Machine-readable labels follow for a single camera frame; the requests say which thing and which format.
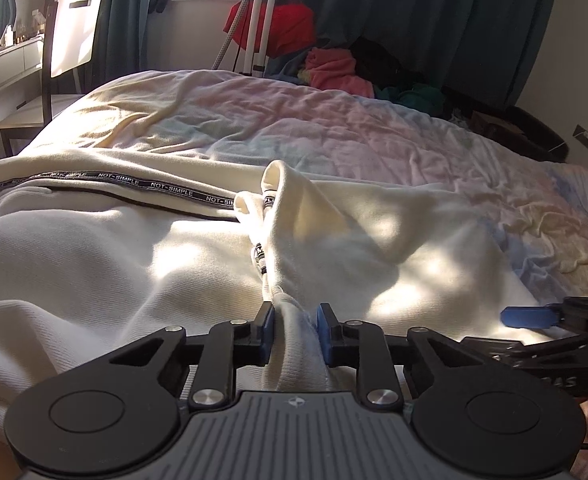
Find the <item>teal curtain right side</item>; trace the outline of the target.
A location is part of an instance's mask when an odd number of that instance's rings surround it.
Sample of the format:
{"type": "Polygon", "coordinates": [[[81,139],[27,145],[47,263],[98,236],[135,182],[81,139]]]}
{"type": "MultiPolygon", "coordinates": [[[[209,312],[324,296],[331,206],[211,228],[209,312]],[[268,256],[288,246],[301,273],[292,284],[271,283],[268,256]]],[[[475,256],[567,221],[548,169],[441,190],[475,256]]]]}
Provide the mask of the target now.
{"type": "Polygon", "coordinates": [[[300,0],[333,46],[374,41],[425,84],[490,106],[515,104],[554,0],[300,0]]]}

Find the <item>green crumpled garment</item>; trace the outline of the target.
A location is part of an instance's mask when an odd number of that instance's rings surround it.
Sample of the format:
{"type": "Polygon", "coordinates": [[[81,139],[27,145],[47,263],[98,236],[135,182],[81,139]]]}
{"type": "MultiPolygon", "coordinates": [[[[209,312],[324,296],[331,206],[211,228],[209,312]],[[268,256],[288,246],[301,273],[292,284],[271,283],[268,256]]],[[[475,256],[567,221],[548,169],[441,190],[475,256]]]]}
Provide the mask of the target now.
{"type": "Polygon", "coordinates": [[[419,112],[440,117],[446,110],[446,99],[439,89],[427,84],[414,84],[409,90],[395,87],[374,87],[376,99],[418,110],[419,112]]]}

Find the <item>white vanity desk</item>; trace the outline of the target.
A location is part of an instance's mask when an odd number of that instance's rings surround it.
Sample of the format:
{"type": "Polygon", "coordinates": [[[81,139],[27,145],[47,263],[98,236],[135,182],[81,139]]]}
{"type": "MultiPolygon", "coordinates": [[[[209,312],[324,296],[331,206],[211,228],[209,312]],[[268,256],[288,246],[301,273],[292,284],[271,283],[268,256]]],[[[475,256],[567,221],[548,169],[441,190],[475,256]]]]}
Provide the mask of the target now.
{"type": "Polygon", "coordinates": [[[44,38],[0,52],[0,122],[40,96],[44,38]]]}

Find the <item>wall power outlet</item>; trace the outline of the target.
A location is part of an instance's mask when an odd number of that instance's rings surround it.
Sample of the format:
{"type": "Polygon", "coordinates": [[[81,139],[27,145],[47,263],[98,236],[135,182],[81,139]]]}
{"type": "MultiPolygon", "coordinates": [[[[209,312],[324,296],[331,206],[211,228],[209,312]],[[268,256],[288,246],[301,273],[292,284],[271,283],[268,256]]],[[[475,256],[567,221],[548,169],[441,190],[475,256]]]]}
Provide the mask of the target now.
{"type": "Polygon", "coordinates": [[[581,143],[588,150],[588,130],[580,125],[576,125],[572,137],[581,143]]]}

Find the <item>pink crumpled garment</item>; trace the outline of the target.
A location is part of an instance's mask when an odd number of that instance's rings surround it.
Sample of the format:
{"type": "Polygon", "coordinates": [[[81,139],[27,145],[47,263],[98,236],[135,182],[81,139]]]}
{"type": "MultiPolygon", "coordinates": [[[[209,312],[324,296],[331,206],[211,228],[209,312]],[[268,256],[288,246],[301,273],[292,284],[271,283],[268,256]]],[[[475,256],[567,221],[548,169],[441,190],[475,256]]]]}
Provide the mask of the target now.
{"type": "Polygon", "coordinates": [[[356,74],[356,60],[347,49],[312,48],[299,73],[312,88],[374,98],[373,84],[356,74]]]}

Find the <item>pastel pink bed quilt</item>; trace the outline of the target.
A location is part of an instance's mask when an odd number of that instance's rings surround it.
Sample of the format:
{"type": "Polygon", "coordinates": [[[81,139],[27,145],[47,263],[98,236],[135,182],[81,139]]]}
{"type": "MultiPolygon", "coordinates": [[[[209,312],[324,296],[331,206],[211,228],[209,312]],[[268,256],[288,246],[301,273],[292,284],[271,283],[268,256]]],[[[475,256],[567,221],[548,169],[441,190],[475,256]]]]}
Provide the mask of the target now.
{"type": "MultiPolygon", "coordinates": [[[[469,203],[533,304],[588,296],[588,170],[403,106],[218,70],[146,72],[92,91],[17,156],[72,148],[436,185],[469,203]]],[[[0,479],[17,475],[2,432],[0,479]]]]}

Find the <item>cream white sweatpants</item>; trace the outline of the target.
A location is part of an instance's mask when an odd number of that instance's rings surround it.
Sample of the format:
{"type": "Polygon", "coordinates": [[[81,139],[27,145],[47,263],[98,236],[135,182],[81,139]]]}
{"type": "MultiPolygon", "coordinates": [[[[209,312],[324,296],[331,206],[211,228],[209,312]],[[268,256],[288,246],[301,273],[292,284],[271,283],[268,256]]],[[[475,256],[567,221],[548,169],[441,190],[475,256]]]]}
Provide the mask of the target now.
{"type": "Polygon", "coordinates": [[[463,197],[187,157],[72,148],[0,160],[0,437],[25,389],[168,325],[277,310],[248,388],[329,390],[315,309],[402,334],[504,337],[533,296],[463,197]]]}

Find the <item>teal curtain beside desk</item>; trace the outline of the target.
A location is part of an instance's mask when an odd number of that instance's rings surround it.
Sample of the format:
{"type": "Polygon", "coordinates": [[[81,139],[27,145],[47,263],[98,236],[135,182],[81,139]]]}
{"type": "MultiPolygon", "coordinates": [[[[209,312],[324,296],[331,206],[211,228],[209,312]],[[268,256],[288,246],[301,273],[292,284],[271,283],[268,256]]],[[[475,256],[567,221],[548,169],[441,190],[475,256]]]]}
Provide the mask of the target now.
{"type": "Polygon", "coordinates": [[[60,93],[88,93],[108,81],[146,68],[149,0],[101,0],[92,58],[53,84],[60,93]]]}

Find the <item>dark wood white-seat chair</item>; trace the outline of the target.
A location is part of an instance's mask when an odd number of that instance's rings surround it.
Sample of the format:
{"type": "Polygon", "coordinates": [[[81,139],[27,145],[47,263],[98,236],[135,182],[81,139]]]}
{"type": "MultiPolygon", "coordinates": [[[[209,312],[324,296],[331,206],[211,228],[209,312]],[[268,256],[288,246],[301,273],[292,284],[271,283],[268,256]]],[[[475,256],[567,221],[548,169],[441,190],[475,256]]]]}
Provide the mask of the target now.
{"type": "Polygon", "coordinates": [[[6,156],[15,154],[15,143],[34,140],[53,118],[81,98],[78,68],[92,60],[101,2],[53,0],[48,6],[41,55],[40,96],[0,122],[0,138],[6,156]],[[53,80],[67,73],[73,75],[75,92],[55,94],[53,80]]]}

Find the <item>red cloth bundle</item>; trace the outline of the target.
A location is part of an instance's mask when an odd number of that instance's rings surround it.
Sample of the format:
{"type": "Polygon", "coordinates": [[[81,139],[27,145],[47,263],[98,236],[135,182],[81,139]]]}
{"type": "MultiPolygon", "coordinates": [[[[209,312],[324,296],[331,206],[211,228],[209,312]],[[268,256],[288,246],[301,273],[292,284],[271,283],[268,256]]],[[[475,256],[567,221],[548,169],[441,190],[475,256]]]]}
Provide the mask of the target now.
{"type": "MultiPolygon", "coordinates": [[[[258,53],[261,47],[266,8],[267,4],[262,3],[256,32],[255,53],[258,53]]],[[[224,24],[224,32],[229,31],[237,11],[239,11],[239,3],[236,3],[230,9],[227,21],[224,24]]],[[[272,13],[266,56],[268,58],[278,58],[313,46],[317,42],[313,18],[313,11],[297,0],[277,1],[272,13]]],[[[232,37],[232,40],[244,50],[247,44],[250,19],[251,9],[248,9],[241,21],[239,21],[239,25],[237,25],[232,37]]]]}

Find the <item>white folding tripod stand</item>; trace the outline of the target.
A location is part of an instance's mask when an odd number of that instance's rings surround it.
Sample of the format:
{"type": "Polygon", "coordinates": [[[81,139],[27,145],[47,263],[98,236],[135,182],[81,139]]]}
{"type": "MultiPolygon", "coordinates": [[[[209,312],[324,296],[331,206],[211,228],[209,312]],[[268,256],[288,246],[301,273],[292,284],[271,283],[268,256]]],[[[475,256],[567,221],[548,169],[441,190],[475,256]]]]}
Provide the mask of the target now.
{"type": "Polygon", "coordinates": [[[241,74],[255,77],[262,77],[265,74],[269,33],[271,32],[276,2],[277,0],[241,0],[239,9],[237,9],[222,46],[213,61],[213,66],[211,66],[213,70],[218,70],[235,32],[241,26],[241,22],[249,16],[241,74]]]}

